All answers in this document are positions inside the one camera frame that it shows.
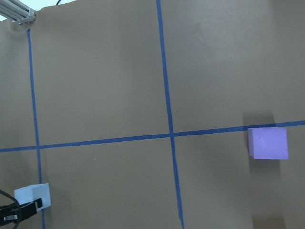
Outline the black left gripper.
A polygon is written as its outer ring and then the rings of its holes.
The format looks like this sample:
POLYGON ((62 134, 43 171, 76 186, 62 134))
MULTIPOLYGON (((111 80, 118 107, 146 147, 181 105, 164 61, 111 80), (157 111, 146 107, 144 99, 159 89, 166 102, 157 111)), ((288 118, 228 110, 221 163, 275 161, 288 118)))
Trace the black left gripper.
POLYGON ((0 207, 1 223, 20 223, 22 216, 33 216, 37 213, 38 208, 43 206, 42 199, 39 198, 32 202, 17 205, 12 203, 0 207))

